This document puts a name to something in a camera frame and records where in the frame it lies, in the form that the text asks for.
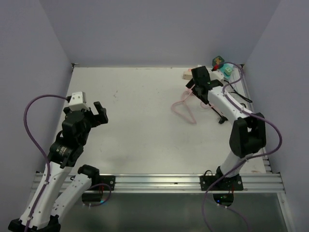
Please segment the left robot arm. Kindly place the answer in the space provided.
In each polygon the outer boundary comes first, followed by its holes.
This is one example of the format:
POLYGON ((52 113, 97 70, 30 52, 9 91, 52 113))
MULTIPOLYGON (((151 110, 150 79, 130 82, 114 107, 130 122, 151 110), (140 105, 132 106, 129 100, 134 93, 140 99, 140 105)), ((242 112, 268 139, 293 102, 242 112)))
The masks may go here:
POLYGON ((65 119, 62 130, 50 146, 43 177, 39 186, 20 218, 10 222, 12 232, 58 232, 65 215, 87 190, 112 188, 100 181, 99 169, 83 165, 71 184, 60 192, 84 146, 92 128, 108 123, 106 109, 100 102, 94 102, 98 114, 91 109, 71 106, 64 109, 65 119))

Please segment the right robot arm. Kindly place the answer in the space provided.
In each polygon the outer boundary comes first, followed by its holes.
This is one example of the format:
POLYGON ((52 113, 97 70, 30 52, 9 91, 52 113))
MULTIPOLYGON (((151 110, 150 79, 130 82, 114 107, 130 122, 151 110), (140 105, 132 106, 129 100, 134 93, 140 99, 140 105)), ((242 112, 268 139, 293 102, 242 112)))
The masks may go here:
POLYGON ((214 105, 232 125, 230 152, 217 168, 215 178, 217 188, 224 190, 232 185, 232 177, 239 174, 244 162, 266 146, 264 116, 243 107, 220 80, 211 79, 205 66, 193 68, 191 73, 192 79, 186 86, 203 103, 214 105))

